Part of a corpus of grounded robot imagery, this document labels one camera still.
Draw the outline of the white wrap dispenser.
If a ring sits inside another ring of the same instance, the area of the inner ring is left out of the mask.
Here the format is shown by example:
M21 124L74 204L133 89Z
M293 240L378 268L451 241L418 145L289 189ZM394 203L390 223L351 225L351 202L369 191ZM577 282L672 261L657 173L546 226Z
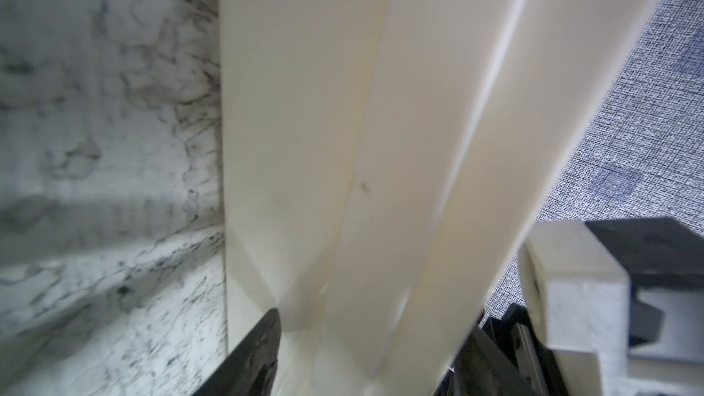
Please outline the white wrap dispenser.
M228 342L429 395L659 0L219 0Z

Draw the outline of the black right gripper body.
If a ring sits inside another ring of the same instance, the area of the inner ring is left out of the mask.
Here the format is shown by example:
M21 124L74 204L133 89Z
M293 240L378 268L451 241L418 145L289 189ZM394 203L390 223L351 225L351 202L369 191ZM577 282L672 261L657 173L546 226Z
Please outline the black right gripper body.
M524 306L511 304L501 318L490 316L480 328L513 363L535 395L567 394L557 360L538 340Z

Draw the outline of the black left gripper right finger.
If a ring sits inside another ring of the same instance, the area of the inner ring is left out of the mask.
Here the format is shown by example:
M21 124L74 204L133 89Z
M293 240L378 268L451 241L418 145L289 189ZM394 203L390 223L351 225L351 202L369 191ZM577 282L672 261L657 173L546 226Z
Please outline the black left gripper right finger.
M475 326L454 363L455 395L535 395L517 366Z

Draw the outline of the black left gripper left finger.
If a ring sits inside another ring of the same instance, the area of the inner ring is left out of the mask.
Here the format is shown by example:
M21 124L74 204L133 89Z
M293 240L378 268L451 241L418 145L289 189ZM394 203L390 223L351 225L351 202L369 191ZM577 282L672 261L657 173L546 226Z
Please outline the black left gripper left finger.
M268 396L278 370L282 323L269 309L194 396Z

